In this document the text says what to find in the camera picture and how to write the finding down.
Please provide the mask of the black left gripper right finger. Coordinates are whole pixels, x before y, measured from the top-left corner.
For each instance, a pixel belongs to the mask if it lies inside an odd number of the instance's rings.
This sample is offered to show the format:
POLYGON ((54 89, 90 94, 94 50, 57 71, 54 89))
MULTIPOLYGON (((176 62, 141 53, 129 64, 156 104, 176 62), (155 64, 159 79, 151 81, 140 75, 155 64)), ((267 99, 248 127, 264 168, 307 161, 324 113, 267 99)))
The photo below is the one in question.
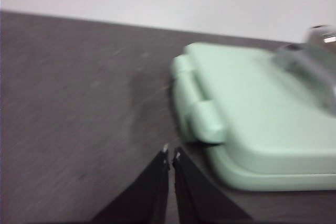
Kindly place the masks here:
POLYGON ((252 217, 221 192, 181 148, 174 150, 180 223, 249 223, 252 217))

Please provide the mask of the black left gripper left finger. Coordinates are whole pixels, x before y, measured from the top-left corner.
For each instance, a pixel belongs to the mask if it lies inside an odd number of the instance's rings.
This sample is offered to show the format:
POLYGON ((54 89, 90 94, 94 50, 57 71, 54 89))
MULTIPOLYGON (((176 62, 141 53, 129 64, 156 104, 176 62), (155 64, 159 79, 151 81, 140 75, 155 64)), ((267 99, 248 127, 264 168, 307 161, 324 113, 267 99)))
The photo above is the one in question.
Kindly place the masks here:
POLYGON ((169 192, 168 145, 91 223, 165 223, 169 192))

